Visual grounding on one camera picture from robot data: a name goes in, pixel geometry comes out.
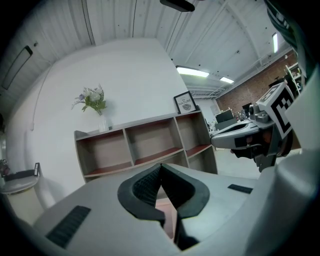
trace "floor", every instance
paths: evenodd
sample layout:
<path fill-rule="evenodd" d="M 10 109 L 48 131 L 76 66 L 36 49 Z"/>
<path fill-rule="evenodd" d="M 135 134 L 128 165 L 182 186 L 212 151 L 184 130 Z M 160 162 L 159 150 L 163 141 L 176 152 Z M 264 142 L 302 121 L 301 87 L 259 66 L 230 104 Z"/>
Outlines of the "floor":
<path fill-rule="evenodd" d="M 292 150 L 288 156 L 298 154 L 300 149 Z M 239 178 L 258 179 L 260 172 L 256 163 L 252 159 L 245 157 L 237 158 L 229 149 L 214 152 L 219 175 L 226 175 Z M 279 164 L 284 157 L 278 157 L 276 163 Z"/>

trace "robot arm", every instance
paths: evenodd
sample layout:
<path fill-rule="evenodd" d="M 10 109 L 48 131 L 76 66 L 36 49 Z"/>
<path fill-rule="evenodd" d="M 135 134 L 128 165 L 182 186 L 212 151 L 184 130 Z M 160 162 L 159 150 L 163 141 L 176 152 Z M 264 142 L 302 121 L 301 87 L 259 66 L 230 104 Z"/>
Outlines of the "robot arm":
<path fill-rule="evenodd" d="M 294 97 L 284 82 L 274 85 L 249 108 L 249 119 L 214 134 L 210 142 L 217 148 L 231 149 L 235 155 L 254 159 L 259 171 L 274 166 L 277 155 L 289 153 L 292 127 L 285 111 Z M 265 135 L 271 135 L 266 141 Z"/>

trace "picture frame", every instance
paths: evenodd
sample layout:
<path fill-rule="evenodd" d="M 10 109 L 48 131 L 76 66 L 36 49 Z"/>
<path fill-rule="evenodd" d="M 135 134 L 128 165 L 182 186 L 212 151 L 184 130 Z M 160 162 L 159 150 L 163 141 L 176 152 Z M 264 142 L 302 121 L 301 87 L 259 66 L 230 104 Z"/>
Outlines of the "picture frame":
<path fill-rule="evenodd" d="M 196 111 L 196 103 L 190 91 L 186 91 L 181 93 L 175 97 L 173 97 L 175 105 L 178 109 L 178 114 L 185 114 L 192 111 Z"/>

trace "corrugated metal ceiling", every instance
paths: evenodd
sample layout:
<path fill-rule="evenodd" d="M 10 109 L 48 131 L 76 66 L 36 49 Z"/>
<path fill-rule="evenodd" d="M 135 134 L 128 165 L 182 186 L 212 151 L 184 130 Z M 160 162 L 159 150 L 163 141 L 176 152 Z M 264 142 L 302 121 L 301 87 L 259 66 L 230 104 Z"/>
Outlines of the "corrugated metal ceiling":
<path fill-rule="evenodd" d="M 276 30 L 263 0 L 190 2 L 195 11 L 185 13 L 159 0 L 43 1 L 25 19 L 0 63 L 1 84 L 23 47 L 30 46 L 34 53 L 10 88 L 0 89 L 0 111 L 8 114 L 50 63 L 92 41 L 101 45 L 130 37 L 157 38 L 175 65 L 210 73 L 206 79 L 182 76 L 196 99 L 218 97 L 289 48 L 279 36 L 281 50 L 273 54 L 272 34 Z M 221 82 L 222 76 L 234 80 L 234 85 Z"/>

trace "brick wall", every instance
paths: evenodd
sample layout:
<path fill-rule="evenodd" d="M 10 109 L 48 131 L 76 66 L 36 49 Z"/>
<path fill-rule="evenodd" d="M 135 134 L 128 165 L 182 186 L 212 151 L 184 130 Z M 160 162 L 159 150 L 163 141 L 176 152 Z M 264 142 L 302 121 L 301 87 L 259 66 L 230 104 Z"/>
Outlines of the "brick wall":
<path fill-rule="evenodd" d="M 277 77 L 282 78 L 286 75 L 286 65 L 291 66 L 297 62 L 293 51 L 274 62 L 272 65 L 253 76 L 235 89 L 216 99 L 220 110 L 227 110 L 229 107 L 232 112 L 242 110 L 242 106 L 248 103 L 255 103 L 268 90 L 271 83 L 276 81 Z"/>

